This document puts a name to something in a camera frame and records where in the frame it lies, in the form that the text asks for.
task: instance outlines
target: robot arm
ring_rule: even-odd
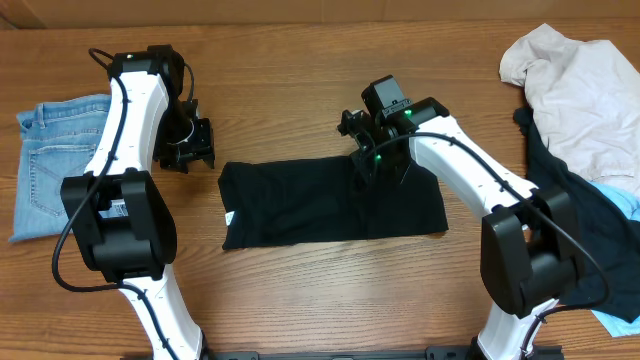
[[[108,68],[111,106],[98,150],[85,175],[64,179],[61,189],[65,209],[73,214],[96,181],[94,174],[106,165],[122,114],[123,94],[115,79],[119,77],[127,91],[128,109],[115,159],[95,200],[81,209],[72,228],[87,267],[101,271],[107,282],[124,285],[120,291],[136,311],[155,360],[209,356],[206,339],[191,319],[173,273],[175,224],[150,175],[152,160],[185,173],[187,162],[197,159],[213,167],[209,120],[198,118],[197,100],[178,100],[184,66],[169,45],[116,54]],[[127,289],[131,286],[146,299]]]
[[[578,238],[568,196],[558,190],[538,190],[507,170],[469,139],[444,106],[432,98],[413,103],[392,76],[373,82],[362,99],[368,113],[345,110],[338,126],[342,135],[352,136],[358,144],[351,158],[360,185],[400,183],[413,160],[444,181],[482,222],[480,270],[494,302],[484,329],[471,347],[462,347],[458,355],[487,360],[517,360],[523,354],[545,358],[544,352],[534,352],[538,329],[523,349],[526,333],[536,316],[553,308],[559,295],[577,283],[584,272],[583,260],[451,138],[477,154],[517,194]],[[529,242],[523,234],[527,227],[539,235]],[[443,359],[452,351],[450,347],[431,347],[427,352],[430,349],[431,354],[444,354]]]
[[[538,187],[513,174],[476,145],[460,128],[456,119],[437,116],[420,124],[416,133],[432,132],[455,137],[480,155],[500,176],[524,198],[532,196]],[[474,216],[481,220],[491,214],[496,206],[510,207],[520,201],[504,189],[469,154],[442,139],[415,137],[409,139],[412,159],[441,179],[467,205]],[[521,346],[535,317],[558,303],[551,298],[534,307],[529,315],[519,318],[506,313],[495,302],[491,306],[487,324],[480,331],[474,346],[487,360],[517,360]],[[527,345],[526,355],[533,352],[533,338]]]

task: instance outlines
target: blue jeans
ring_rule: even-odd
[[[92,95],[38,104],[18,114],[22,150],[9,241],[62,232],[67,222],[60,199],[62,180],[84,173],[100,142],[110,103],[109,95]]]

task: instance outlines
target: black cable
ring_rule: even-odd
[[[100,64],[100,66],[108,70],[109,69],[108,65],[102,62],[100,59],[98,59],[95,53],[103,55],[109,59],[113,59],[113,56],[99,49],[94,49],[94,48],[89,49],[89,55],[91,56],[91,58],[93,58],[98,64]],[[171,348],[171,345],[169,345],[169,341],[167,340],[167,338],[164,336],[164,333],[162,332],[162,328],[160,327],[158,317],[156,316],[156,313],[153,310],[153,306],[151,306],[149,299],[147,298],[147,296],[142,290],[138,289],[133,285],[124,284],[122,282],[117,284],[105,284],[105,285],[98,285],[98,286],[82,286],[82,287],[74,286],[62,279],[62,277],[60,276],[60,271],[58,269],[58,262],[60,258],[60,253],[62,251],[62,246],[64,245],[64,242],[67,239],[67,237],[69,236],[71,227],[73,223],[76,221],[80,211],[95,196],[96,192],[98,191],[98,188],[100,187],[100,184],[104,180],[104,177],[107,175],[107,172],[109,171],[109,168],[111,167],[111,164],[113,163],[113,160],[116,157],[115,154],[116,154],[116,150],[118,149],[118,143],[120,142],[120,137],[122,136],[122,131],[124,130],[125,119],[127,118],[127,110],[129,107],[129,97],[127,96],[127,89],[122,83],[122,80],[120,80],[120,77],[114,77],[114,79],[118,83],[118,86],[120,87],[120,91],[122,92],[122,114],[120,115],[120,122],[118,123],[118,129],[116,130],[116,134],[113,139],[113,144],[111,145],[111,150],[107,155],[107,161],[105,162],[105,165],[102,168],[102,171],[100,171],[100,174],[98,175],[98,177],[95,179],[95,181],[89,188],[87,195],[84,197],[84,199],[82,199],[76,211],[69,218],[69,221],[67,221],[67,224],[65,225],[64,229],[62,230],[62,233],[60,234],[60,237],[58,238],[58,242],[56,243],[56,248],[53,252],[53,258],[51,260],[51,273],[53,274],[53,278],[56,280],[58,285],[60,285],[65,290],[68,290],[71,292],[87,293],[87,292],[96,292],[96,291],[105,291],[105,290],[125,289],[125,290],[133,291],[134,293],[136,293],[138,295],[138,299],[142,300],[145,307],[147,308],[147,311],[149,312],[149,317],[151,318],[153,327],[155,328],[156,333],[158,334],[158,338],[162,343],[162,347],[167,349],[167,352],[169,353],[169,355],[173,360],[179,360],[178,356],[173,351],[173,348]]]
[[[602,278],[602,282],[604,284],[604,295],[602,296],[601,299],[597,301],[585,303],[585,304],[575,304],[575,305],[565,305],[562,307],[555,307],[553,309],[543,311],[540,313],[540,315],[536,316],[533,323],[529,327],[529,330],[527,331],[524,342],[520,348],[522,351],[522,358],[526,356],[526,349],[533,336],[533,333],[536,331],[536,328],[538,327],[540,322],[544,321],[546,316],[563,312],[563,311],[593,309],[609,301],[609,297],[611,296],[609,280],[607,279],[607,275],[604,272],[604,270],[600,267],[600,264],[598,264],[598,262],[591,256],[591,254],[589,254],[589,252],[584,247],[582,247],[582,245],[579,242],[577,242],[574,238],[572,238],[571,235],[567,234],[567,232],[564,231],[564,229],[559,227],[556,223],[554,223],[551,219],[549,219],[544,213],[542,213],[539,209],[533,206],[529,200],[525,199],[522,195],[520,195],[517,191],[515,191],[515,189],[513,189],[507,181],[502,179],[500,175],[498,175],[498,173],[496,173],[495,170],[493,170],[493,168],[491,168],[491,166],[487,164],[487,162],[484,161],[484,159],[480,155],[478,155],[475,151],[473,151],[473,149],[471,149],[470,147],[468,147],[466,144],[459,141],[455,137],[438,134],[438,133],[431,133],[431,132],[421,132],[421,133],[400,135],[396,138],[385,141],[384,143],[371,149],[371,151],[369,151],[363,157],[363,160],[366,160],[367,158],[371,157],[373,154],[377,154],[382,148],[385,148],[391,144],[397,143],[398,141],[406,140],[413,137],[431,137],[431,138],[445,140],[464,150],[467,154],[469,154],[469,156],[471,156],[475,161],[477,161],[478,164],[480,164],[480,166],[482,166],[489,173],[489,175],[491,175],[491,177],[493,177],[496,180],[496,182],[500,184],[500,186],[502,186],[503,189],[508,191],[511,195],[513,195],[513,197],[515,197],[521,203],[523,203],[524,206],[529,211],[531,211],[531,213],[533,213],[538,219],[540,219],[543,223],[545,223],[547,226],[552,228],[554,231],[560,234],[563,238],[568,240],[571,243],[571,245],[573,245],[576,249],[578,249],[578,251],[580,251],[582,255],[584,255],[584,257],[586,257],[587,260],[591,262],[591,264],[593,264],[593,266],[596,268],[596,271],[598,272],[598,275]]]
[[[106,57],[109,60],[113,60],[113,55],[109,54],[108,52],[102,51],[100,49],[96,49],[96,48],[90,48],[89,49],[89,56],[91,56],[91,58],[93,60],[95,60],[98,64],[100,64],[100,66],[105,68],[105,70],[108,70],[109,66],[107,66],[107,64],[105,64],[102,60],[100,60],[100,58],[98,58],[96,56],[96,53]]]
[[[189,74],[191,75],[191,89],[189,89],[189,96],[187,97],[187,102],[191,102],[191,100],[193,100],[193,91],[195,89],[196,78],[195,76],[193,76],[193,70],[191,69],[191,66],[189,66],[189,64],[187,63],[184,63],[184,66],[187,68],[187,70],[189,70]]]

